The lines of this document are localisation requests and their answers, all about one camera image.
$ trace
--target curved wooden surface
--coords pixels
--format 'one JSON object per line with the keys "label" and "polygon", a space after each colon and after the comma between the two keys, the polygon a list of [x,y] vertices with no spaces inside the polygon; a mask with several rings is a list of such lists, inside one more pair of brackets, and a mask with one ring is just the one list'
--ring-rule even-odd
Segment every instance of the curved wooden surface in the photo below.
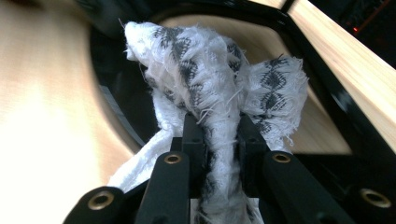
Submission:
{"label": "curved wooden surface", "polygon": [[[306,0],[297,1],[290,15],[395,149],[395,70]],[[239,27],[212,25],[229,36]],[[252,30],[277,41],[271,32]],[[137,146],[122,141],[103,101],[92,73],[89,24],[71,0],[43,0],[38,6],[0,1],[0,31],[0,223],[61,223],[85,192],[104,185],[132,156],[129,147]],[[235,41],[250,60],[283,52],[281,43],[267,48],[265,41],[244,35]],[[312,96],[293,136],[295,150],[315,150],[307,140],[315,134],[316,144],[347,152]]]}

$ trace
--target white lace fabric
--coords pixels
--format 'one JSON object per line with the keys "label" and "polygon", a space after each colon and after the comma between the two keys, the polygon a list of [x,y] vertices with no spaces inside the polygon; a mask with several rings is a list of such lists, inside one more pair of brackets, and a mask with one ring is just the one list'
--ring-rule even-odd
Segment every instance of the white lace fabric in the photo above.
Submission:
{"label": "white lace fabric", "polygon": [[250,116],[272,150],[290,152],[283,138],[300,122],[307,78],[302,60],[281,56],[250,65],[242,50],[213,30],[166,28],[145,22],[125,26],[127,58],[147,67],[145,79],[160,131],[111,177],[124,191],[149,179],[156,159],[169,151],[191,112],[214,155],[194,201],[192,223],[262,223],[257,200],[242,191],[239,163],[233,157],[240,113]]}

